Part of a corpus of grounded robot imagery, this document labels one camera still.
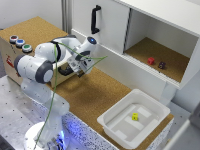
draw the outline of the cork mat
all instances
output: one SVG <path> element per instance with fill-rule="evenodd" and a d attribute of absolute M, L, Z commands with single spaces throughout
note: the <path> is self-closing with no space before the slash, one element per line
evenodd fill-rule
<path fill-rule="evenodd" d="M 32 45 L 33 49 L 35 49 L 37 45 L 48 42 L 56 37 L 65 36 L 67 33 L 40 17 L 35 17 L 0 31 L 0 36 L 8 42 L 11 35 L 18 35 L 19 38 L 24 39 L 27 44 Z M 84 75 L 81 78 L 72 76 L 61 83 L 57 87 L 56 93 L 69 102 L 72 113 L 116 145 L 120 150 L 123 150 L 121 146 L 104 133 L 102 126 L 97 122 L 97 118 L 130 91 L 131 89 L 128 87 L 100 70 L 93 68 L 92 72 L 88 75 Z M 146 149 L 172 118 L 172 115 L 166 117 L 138 149 Z"/>
<path fill-rule="evenodd" d="M 0 31 L 0 36 L 7 42 L 12 35 L 24 39 L 34 51 L 39 44 L 49 42 L 56 37 L 66 36 L 67 33 L 42 18 L 35 17 Z"/>
<path fill-rule="evenodd" d="M 125 53 L 145 64 L 148 64 L 147 60 L 149 57 L 153 57 L 155 63 L 150 66 L 178 82 L 181 82 L 190 60 L 188 57 L 183 56 L 149 38 L 144 38 L 142 41 L 125 51 Z M 165 69 L 158 68 L 161 61 L 166 63 Z"/>
<path fill-rule="evenodd" d="M 105 134 L 97 118 L 129 92 L 131 89 L 96 68 L 81 78 L 71 77 L 61 83 L 56 91 L 69 102 L 72 113 L 120 150 L 125 149 Z M 136 150 L 146 149 L 172 119 L 173 115 L 167 116 Z"/>

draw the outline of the white plastic bin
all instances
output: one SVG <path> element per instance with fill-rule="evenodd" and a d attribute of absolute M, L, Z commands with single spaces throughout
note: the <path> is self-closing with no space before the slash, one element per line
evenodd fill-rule
<path fill-rule="evenodd" d="M 132 114 L 138 113 L 138 120 Z M 97 121 L 105 133 L 126 149 L 137 148 L 170 113 L 170 109 L 144 92 L 134 89 Z"/>

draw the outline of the yellow toy in bin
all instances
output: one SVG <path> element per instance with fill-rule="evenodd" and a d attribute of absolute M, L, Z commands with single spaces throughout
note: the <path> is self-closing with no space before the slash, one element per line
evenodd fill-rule
<path fill-rule="evenodd" d="M 133 113 L 132 120 L 138 120 L 138 113 Z"/>

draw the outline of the small dark object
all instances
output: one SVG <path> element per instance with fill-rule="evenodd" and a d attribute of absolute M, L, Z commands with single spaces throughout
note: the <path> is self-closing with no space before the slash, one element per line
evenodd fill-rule
<path fill-rule="evenodd" d="M 165 68 L 166 63 L 165 62 L 160 62 L 158 68 L 160 69 L 164 69 Z"/>

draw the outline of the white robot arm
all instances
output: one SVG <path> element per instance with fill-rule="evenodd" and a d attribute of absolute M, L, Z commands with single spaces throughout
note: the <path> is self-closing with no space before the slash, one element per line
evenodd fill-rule
<path fill-rule="evenodd" d="M 87 37 L 84 43 L 81 44 L 75 36 L 66 36 L 38 45 L 35 49 L 34 57 L 28 55 L 18 56 L 14 61 L 14 67 L 23 78 L 21 84 L 22 91 L 32 100 L 49 108 L 53 92 L 45 86 L 45 83 L 49 82 L 53 76 L 53 63 L 55 63 L 56 59 L 57 62 L 60 62 L 66 57 L 66 53 L 68 53 L 70 57 L 67 58 L 67 61 L 69 68 L 72 70 L 71 72 L 75 72 L 78 75 L 80 75 L 81 71 L 89 73 L 94 64 L 94 61 L 89 58 L 91 51 L 95 47 L 96 40 L 92 37 Z M 60 96 L 55 97 L 49 119 L 43 128 L 36 150 L 49 149 L 48 143 L 52 139 L 55 139 L 62 131 L 61 117 L 68 113 L 68 111 L 69 103 Z M 25 149 L 34 149 L 33 146 L 39 133 L 40 131 L 28 144 L 26 142 Z"/>

